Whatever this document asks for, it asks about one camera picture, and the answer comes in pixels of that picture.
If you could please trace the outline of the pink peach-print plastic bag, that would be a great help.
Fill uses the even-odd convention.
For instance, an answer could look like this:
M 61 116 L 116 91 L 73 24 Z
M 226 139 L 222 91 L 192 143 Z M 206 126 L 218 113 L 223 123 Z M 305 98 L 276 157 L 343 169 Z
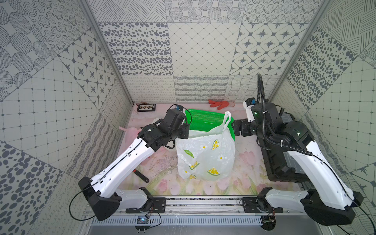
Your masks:
M 135 128 L 135 127 L 130 127 L 130 128 L 119 127 L 119 129 L 123 131 L 124 137 L 120 144 L 120 148 L 117 154 L 118 157 L 131 146 L 133 141 L 137 138 L 139 132 L 141 132 L 142 130 L 141 128 Z

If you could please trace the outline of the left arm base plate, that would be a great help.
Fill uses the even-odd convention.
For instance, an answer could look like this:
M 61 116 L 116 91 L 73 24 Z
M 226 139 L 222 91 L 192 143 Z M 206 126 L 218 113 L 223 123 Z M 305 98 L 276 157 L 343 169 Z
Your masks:
M 149 198 L 147 202 L 139 209 L 136 209 L 136 208 L 126 209 L 126 213 L 148 213 L 148 212 L 164 213 L 165 207 L 166 207 L 165 197 L 154 197 L 154 198 Z

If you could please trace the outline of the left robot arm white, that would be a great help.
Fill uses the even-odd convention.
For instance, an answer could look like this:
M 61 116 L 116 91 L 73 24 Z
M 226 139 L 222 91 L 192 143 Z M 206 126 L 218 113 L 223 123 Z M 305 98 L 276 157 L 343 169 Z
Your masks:
M 106 220 L 118 210 L 135 209 L 142 213 L 155 210 L 154 198 L 146 188 L 124 191 L 118 187 L 160 148 L 168 147 L 168 143 L 176 139 L 188 139 L 191 123 L 185 110 L 182 105 L 171 105 L 164 118 L 143 127 L 132 144 L 107 168 L 79 181 L 80 192 L 97 220 Z

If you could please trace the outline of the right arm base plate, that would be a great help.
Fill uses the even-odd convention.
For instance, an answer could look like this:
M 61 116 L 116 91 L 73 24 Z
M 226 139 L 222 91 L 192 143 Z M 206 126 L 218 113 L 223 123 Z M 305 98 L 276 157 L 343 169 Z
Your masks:
M 243 197 L 240 205 L 245 213 L 283 213 L 283 208 L 273 208 L 265 200 L 256 197 Z

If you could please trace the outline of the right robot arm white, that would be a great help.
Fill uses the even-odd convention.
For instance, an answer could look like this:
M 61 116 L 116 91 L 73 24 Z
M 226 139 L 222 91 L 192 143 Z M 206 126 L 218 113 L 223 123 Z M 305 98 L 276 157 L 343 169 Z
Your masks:
M 351 224 L 355 219 L 354 209 L 363 202 L 362 194 L 351 190 L 339 178 L 303 123 L 283 120 L 284 109 L 277 109 L 266 99 L 261 75 L 257 77 L 257 89 L 257 97 L 243 104 L 247 118 L 232 123 L 235 135 L 256 137 L 269 180 L 309 181 L 313 188 L 291 192 L 265 187 L 255 199 L 242 198 L 243 208 L 267 213 L 265 230 L 275 227 L 277 209 L 304 212 L 324 226 Z

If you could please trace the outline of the white lemon-print plastic bag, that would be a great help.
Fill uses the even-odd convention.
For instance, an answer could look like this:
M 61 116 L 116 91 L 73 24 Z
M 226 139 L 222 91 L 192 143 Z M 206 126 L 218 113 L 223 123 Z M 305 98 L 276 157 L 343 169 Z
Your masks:
M 189 130 L 189 138 L 176 140 L 178 173 L 183 179 L 218 181 L 229 177 L 235 162 L 234 119 L 227 111 L 223 123 L 209 132 Z

